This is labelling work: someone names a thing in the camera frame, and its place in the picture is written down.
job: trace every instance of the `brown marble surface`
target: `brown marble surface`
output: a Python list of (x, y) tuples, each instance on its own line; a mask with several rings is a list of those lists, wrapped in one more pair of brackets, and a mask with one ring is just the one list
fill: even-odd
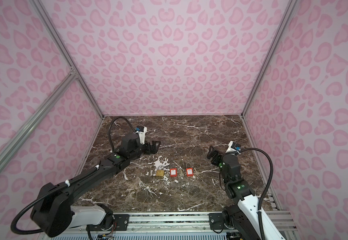
[[(161, 141), (155, 155), (143, 155), (117, 176), (103, 181), (98, 187), (84, 194), (75, 205), (91, 206), (106, 204), (113, 211), (217, 211), (233, 204), (219, 186), (218, 169), (206, 158), (210, 145), (225, 151), (230, 140), (249, 147), (242, 122), (237, 115), (231, 116), (133, 116), (127, 117), (132, 125), (148, 128), (146, 141)], [(111, 117), (106, 117), (94, 142), (84, 169), (94, 166), (109, 153), (107, 130)], [(112, 128), (114, 145), (121, 136), (129, 132), (129, 126), (122, 120)], [(180, 177), (179, 169), (186, 169), (190, 163), (195, 170), (193, 177)], [(239, 156), (242, 176), (257, 195), (263, 191), (263, 181), (252, 152)], [(170, 168), (174, 163), (177, 177), (154, 176), (159, 165)], [(263, 203), (265, 210), (270, 204)]]

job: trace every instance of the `robotic arm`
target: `robotic arm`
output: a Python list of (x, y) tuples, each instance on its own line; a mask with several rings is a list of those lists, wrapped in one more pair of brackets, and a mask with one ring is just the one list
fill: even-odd
[[(104, 229), (110, 228), (114, 220), (113, 212), (106, 206), (82, 209), (71, 205), (100, 182), (129, 166), (130, 161), (140, 158), (141, 154), (157, 153), (161, 142), (152, 141), (152, 144), (145, 144), (146, 132), (146, 127), (137, 126), (136, 131), (126, 134), (121, 140), (121, 145), (100, 160), (98, 165), (57, 185), (45, 184), (39, 191), (37, 199), (14, 218), (11, 230), (17, 234), (45, 232), (49, 237), (55, 237), (67, 228), (81, 225), (92, 224), (100, 225)], [(18, 229), (16, 225), (19, 218), (31, 207), (33, 210), (30, 218), (40, 229), (31, 231)]]
[(241, 175), (241, 165), (237, 157), (241, 152), (240, 147), (239, 144), (231, 141), (226, 153), (221, 154), (210, 146), (207, 154), (207, 159), (211, 159), (211, 164), (219, 167), (226, 194), (235, 203), (235, 205), (224, 207), (222, 212), (224, 223), (236, 228), (243, 239), (260, 240), (258, 215), (261, 214), (265, 238), (282, 240), (283, 236), (263, 208), (260, 211), (257, 210), (258, 197)]

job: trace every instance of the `pink heart pattern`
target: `pink heart pattern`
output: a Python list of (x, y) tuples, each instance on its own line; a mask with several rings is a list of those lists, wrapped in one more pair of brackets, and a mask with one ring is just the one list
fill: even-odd
[(348, 1), (301, 1), (246, 118), (302, 239), (348, 239), (346, 53)]
[[(60, 183), (81, 170), (99, 122), (83, 90), (73, 82), (0, 174), (0, 239), (16, 237), (10, 222), (35, 199), (41, 186)], [(27, 216), (19, 221), (22, 228), (34, 224)]]
[[(105, 2), (43, 1), (109, 115), (241, 113), (287, 5), (133, 0), (110, 8)], [(75, 24), (63, 24), (65, 19)], [(188, 77), (196, 81), (186, 86)], [(209, 89), (216, 94), (206, 103)]]
[(0, 1), (0, 151), (69, 69), (27, 1)]

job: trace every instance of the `gold padlock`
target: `gold padlock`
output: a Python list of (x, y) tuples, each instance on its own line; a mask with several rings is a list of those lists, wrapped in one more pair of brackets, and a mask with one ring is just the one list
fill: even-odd
[(165, 175), (165, 171), (163, 170), (163, 165), (158, 167), (157, 172), (155, 173), (155, 176), (157, 177), (163, 177)]

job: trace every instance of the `red padlock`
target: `red padlock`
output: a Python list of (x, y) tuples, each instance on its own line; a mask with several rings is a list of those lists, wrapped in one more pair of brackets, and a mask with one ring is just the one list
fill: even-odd
[(171, 165), (170, 165), (170, 177), (176, 177), (177, 176), (177, 172), (176, 172), (176, 167), (175, 167), (175, 163), (172, 163)]
[(190, 164), (189, 162), (186, 163), (186, 175), (188, 177), (192, 177), (194, 175), (194, 171), (193, 171), (193, 168), (191, 167), (191, 164), (190, 164), (190, 167), (187, 167), (187, 165)]

